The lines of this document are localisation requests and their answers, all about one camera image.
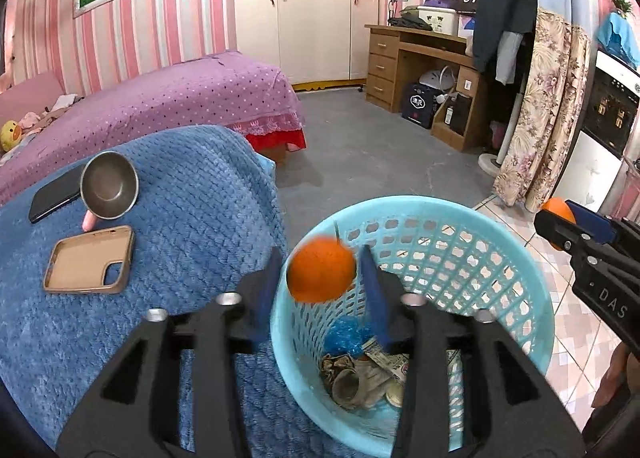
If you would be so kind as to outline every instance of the yellow duck plush toy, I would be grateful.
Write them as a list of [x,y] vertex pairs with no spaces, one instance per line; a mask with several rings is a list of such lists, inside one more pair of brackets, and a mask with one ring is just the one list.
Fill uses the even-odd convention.
[[2,146],[4,152],[9,152],[20,144],[21,138],[22,128],[14,120],[6,122],[2,130],[0,130],[0,146]]

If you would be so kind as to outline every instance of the screw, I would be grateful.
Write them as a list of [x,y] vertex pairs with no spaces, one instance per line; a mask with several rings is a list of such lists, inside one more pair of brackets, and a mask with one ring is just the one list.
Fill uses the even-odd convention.
[[478,310],[474,314],[474,317],[476,318],[476,321],[483,324],[491,323],[495,320],[494,314],[491,313],[491,310],[487,310],[485,308]]
[[150,308],[146,311],[146,320],[152,323],[164,321],[169,317],[169,313],[164,308]]
[[242,296],[238,292],[223,292],[216,297],[216,303],[221,306],[233,306],[242,301]]
[[427,298],[420,294],[402,294],[400,301],[407,306],[422,306]]

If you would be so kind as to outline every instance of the beige phone case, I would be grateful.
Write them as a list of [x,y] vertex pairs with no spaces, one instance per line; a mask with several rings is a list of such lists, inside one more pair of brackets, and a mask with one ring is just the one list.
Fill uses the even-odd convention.
[[[129,281],[134,233],[129,226],[65,238],[53,247],[44,291],[65,294],[117,294]],[[113,284],[105,285],[107,268],[121,263]]]

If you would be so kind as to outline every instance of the white wardrobe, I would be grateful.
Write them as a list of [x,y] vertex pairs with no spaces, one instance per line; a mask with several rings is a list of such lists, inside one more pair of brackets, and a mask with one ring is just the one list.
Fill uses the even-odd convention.
[[378,0],[235,0],[238,50],[292,84],[363,79]]

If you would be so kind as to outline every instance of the concrete floor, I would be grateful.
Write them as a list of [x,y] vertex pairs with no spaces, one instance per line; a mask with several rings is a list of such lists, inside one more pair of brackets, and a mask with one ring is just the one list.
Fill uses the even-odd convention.
[[478,154],[365,101],[355,89],[298,94],[308,148],[276,171],[289,246],[331,214],[379,196],[434,196],[473,207],[492,192]]

